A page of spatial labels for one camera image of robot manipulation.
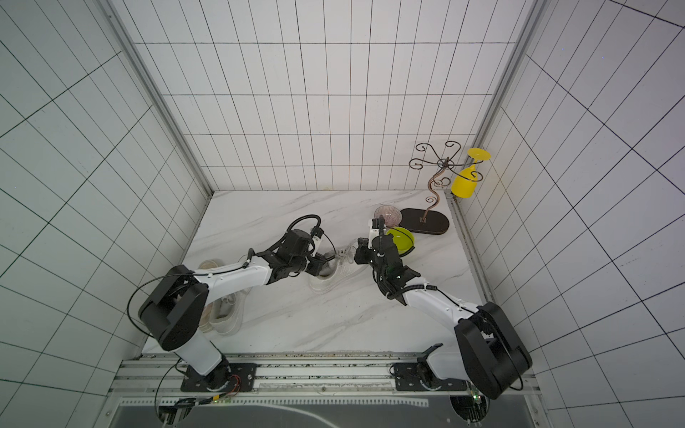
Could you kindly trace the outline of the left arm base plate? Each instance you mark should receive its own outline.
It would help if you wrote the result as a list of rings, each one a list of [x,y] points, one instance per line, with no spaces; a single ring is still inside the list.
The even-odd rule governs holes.
[[[251,392],[256,376],[257,364],[228,363],[219,365],[207,376],[201,376],[193,367],[185,370],[182,392]]]

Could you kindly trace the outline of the white sneaker with laces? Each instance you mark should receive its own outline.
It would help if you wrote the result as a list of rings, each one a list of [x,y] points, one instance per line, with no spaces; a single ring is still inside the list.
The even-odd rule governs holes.
[[[360,273],[367,265],[357,264],[354,260],[359,243],[352,240],[344,249],[329,251],[327,257],[333,256],[333,260],[328,261],[318,276],[309,278],[309,287],[315,294],[326,294],[343,281]]]

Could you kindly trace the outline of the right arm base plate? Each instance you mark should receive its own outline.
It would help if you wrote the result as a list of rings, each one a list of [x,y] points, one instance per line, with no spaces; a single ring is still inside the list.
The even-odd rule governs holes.
[[[465,392],[467,382],[461,379],[439,379],[425,361],[395,363],[390,375],[398,392]]]

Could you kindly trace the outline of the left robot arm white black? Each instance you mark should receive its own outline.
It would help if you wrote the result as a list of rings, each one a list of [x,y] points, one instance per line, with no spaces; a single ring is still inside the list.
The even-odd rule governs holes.
[[[318,253],[321,217],[307,214],[294,220],[284,235],[264,251],[248,251],[243,263],[214,269],[178,265],[161,277],[138,310],[147,331],[164,349],[188,365],[217,390],[232,376],[226,357],[199,329],[204,309],[214,301],[253,287],[272,285],[303,272],[316,276],[333,260]]]

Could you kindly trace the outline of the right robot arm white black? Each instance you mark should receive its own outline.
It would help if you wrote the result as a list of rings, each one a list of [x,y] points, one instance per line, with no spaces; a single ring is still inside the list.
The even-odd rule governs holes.
[[[386,299],[424,313],[456,337],[455,346],[437,343],[417,357],[415,386],[438,391],[444,383],[463,381],[497,399],[523,381],[533,360],[500,306],[458,299],[406,266],[382,217],[369,221],[369,237],[358,243],[354,261],[371,267]]]

